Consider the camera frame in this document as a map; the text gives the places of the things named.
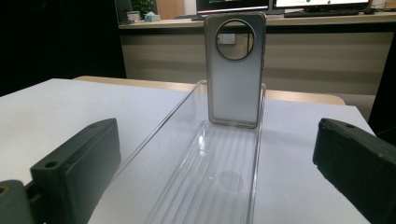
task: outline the computer monitor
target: computer monitor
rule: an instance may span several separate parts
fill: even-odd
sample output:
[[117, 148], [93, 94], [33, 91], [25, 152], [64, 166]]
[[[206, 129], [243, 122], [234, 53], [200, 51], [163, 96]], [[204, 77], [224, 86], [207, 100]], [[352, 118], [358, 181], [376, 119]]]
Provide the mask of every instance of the computer monitor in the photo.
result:
[[269, 0], [196, 0], [197, 15], [237, 11], [264, 11]]
[[370, 0], [274, 0], [274, 8], [309, 10], [364, 9]]

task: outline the keyboard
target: keyboard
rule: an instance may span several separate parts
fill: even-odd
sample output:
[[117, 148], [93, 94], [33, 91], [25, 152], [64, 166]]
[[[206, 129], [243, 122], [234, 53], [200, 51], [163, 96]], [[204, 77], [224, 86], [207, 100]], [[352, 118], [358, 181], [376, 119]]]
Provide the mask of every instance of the keyboard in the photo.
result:
[[284, 18], [304, 18], [304, 17], [333, 17], [333, 16], [356, 16], [359, 11], [356, 10], [330, 10], [330, 11], [296, 11], [285, 13]]

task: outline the gray phone case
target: gray phone case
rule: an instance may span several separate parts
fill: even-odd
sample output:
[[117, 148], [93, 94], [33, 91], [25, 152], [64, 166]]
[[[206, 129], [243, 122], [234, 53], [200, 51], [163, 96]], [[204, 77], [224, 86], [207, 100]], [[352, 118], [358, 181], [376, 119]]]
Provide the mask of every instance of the gray phone case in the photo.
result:
[[[249, 27], [254, 40], [249, 54], [240, 60], [225, 58], [217, 44], [219, 29], [231, 21], [239, 21]], [[229, 29], [238, 33], [241, 27]], [[205, 46], [209, 120], [217, 124], [257, 127], [262, 98], [265, 15], [245, 12], [207, 16]]]

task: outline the green plant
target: green plant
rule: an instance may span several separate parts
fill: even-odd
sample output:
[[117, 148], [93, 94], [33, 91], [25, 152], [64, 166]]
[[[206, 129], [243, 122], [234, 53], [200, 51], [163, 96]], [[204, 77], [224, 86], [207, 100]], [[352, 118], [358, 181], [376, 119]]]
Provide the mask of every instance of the green plant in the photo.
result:
[[151, 11], [154, 0], [131, 0], [132, 10], [139, 11], [140, 16], [144, 18], [145, 14]]

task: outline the transparent acrylic box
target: transparent acrylic box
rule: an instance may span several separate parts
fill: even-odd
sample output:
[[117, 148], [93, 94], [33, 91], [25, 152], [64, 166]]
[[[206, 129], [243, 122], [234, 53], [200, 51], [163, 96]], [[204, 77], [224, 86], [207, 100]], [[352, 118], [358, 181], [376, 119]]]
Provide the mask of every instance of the transparent acrylic box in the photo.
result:
[[[262, 110], [264, 93], [262, 84]], [[127, 223], [251, 223], [262, 110], [255, 129], [212, 124], [200, 81], [121, 165], [105, 195], [120, 209], [102, 212]]]

